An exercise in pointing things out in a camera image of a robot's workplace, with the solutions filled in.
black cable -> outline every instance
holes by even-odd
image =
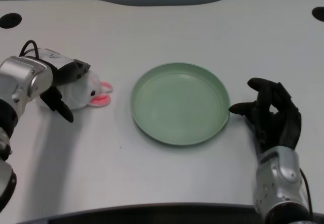
[[[305,187],[306,187],[306,192],[307,192],[307,198],[308,198],[308,207],[309,207],[309,214],[310,216],[313,217],[313,207],[312,207],[312,201],[310,199],[310,192],[309,192],[309,187],[308,187],[308,182],[307,182],[307,178],[303,172],[303,170],[301,168],[299,168],[300,170],[300,173],[304,179],[304,182],[305,182]]]
[[[32,45],[34,46],[36,59],[39,59],[38,48],[37,48],[36,42],[34,40],[29,40],[29,41],[26,42],[26,44],[21,49],[19,57],[24,56],[25,50],[26,50],[27,46],[29,46],[30,43],[32,43]]]

plate rim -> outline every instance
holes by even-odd
[[[144,75],[146,75],[147,73],[149,73],[150,71],[152,70],[155,70],[156,68],[159,68],[159,67],[162,67],[162,66],[167,66],[167,65],[172,65],[172,64],[183,64],[183,65],[190,65],[190,66],[194,66],[194,67],[198,67],[200,69],[203,69],[209,73],[211,73],[214,77],[217,78],[217,80],[221,83],[221,85],[223,86],[223,88],[225,89],[225,92],[226,92],[226,96],[228,98],[228,107],[230,107],[231,103],[230,103],[230,97],[229,97],[229,94],[228,94],[228,91],[225,87],[225,85],[223,84],[223,82],[218,78],[218,76],[216,76],[213,72],[211,72],[210,70],[204,68],[204,67],[201,67],[201,66],[198,66],[198,65],[194,65],[194,64],[191,64],[191,63],[185,63],[185,62],[171,62],[171,63],[165,63],[165,64],[161,64],[161,65],[158,65],[158,66],[155,66],[149,70],[147,70],[146,72],[144,72],[135,82],[134,86],[132,87],[132,90],[131,90],[131,96],[130,96],[130,109],[131,109],[131,115],[132,115],[132,118],[133,120],[135,121],[136,125],[141,129],[141,131],[143,131],[146,135],[148,135],[149,137],[161,142],[161,143],[164,143],[164,144],[168,144],[168,145],[172,145],[172,146],[179,146],[179,147],[185,147],[185,146],[191,146],[191,145],[197,145],[197,144],[200,144],[200,143],[203,143],[205,141],[207,141],[208,139],[211,139],[212,137],[216,136],[225,126],[225,124],[228,122],[228,119],[229,119],[229,111],[226,115],[226,118],[224,120],[224,122],[222,123],[222,125],[219,127],[218,131],[216,131],[214,134],[212,134],[211,136],[208,136],[207,138],[203,139],[203,140],[200,140],[198,142],[192,142],[192,143],[188,143],[188,144],[177,144],[177,143],[173,143],[173,142],[167,142],[165,140],[160,140],[156,137],[153,137],[151,136],[149,133],[147,133],[141,126],[140,124],[137,122],[136,120],[136,117],[134,116],[134,112],[133,112],[133,108],[132,108],[132,98],[133,98],[133,94],[134,94],[134,89],[136,87],[136,85],[139,83],[139,81],[142,79],[142,77]]]

robotic hand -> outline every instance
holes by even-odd
[[[312,222],[308,183],[299,168],[295,152],[301,115],[281,83],[252,78],[248,85],[258,91],[257,100],[230,107],[234,114],[245,115],[255,130],[259,154],[255,207],[266,224]],[[270,105],[277,108],[273,114]],[[308,207],[300,193],[302,177],[308,195]]]
[[[30,43],[34,49],[25,52]],[[26,104],[40,96],[50,109],[73,122],[73,114],[61,101],[62,95],[56,86],[81,78],[90,68],[85,62],[67,57],[64,57],[64,65],[56,68],[44,59],[56,58],[62,62],[63,56],[45,50],[48,55],[40,56],[36,43],[30,40],[19,57],[11,56],[0,63],[0,212],[9,202],[17,182],[12,167],[5,161],[12,153],[9,139]]]

stuffed bunny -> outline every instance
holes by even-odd
[[[100,81],[99,76],[92,71],[88,71],[75,82],[57,88],[62,94],[62,101],[71,110],[86,105],[102,107],[108,105],[111,100],[108,93],[112,92],[112,86],[107,82]]]

table surface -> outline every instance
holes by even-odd
[[[128,7],[92,0],[0,2],[0,16],[22,22],[0,29],[2,60],[29,39],[91,64],[114,86],[106,108],[57,113],[26,107],[8,162],[18,176],[0,223],[17,223],[116,206],[170,203],[253,204],[253,136],[231,115],[201,145],[177,148],[145,136],[132,121],[136,80],[169,62],[215,73],[232,103],[253,101],[251,77],[280,81],[303,117],[297,146],[315,212],[324,213],[324,0],[223,0],[182,7]]]

